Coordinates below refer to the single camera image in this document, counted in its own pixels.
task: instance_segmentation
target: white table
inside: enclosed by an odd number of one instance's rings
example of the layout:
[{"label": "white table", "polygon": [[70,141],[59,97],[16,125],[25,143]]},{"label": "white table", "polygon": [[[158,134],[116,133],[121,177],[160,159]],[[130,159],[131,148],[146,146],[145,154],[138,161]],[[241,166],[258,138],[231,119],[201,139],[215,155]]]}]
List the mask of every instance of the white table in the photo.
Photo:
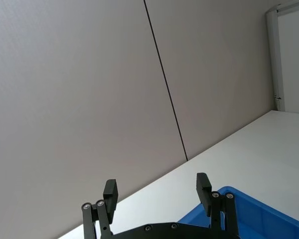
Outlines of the white table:
[{"label": "white table", "polygon": [[[299,220],[299,114],[271,111],[122,200],[113,233],[181,219],[199,204],[197,172],[213,190],[232,186]],[[61,237],[83,238],[82,225]]]}]

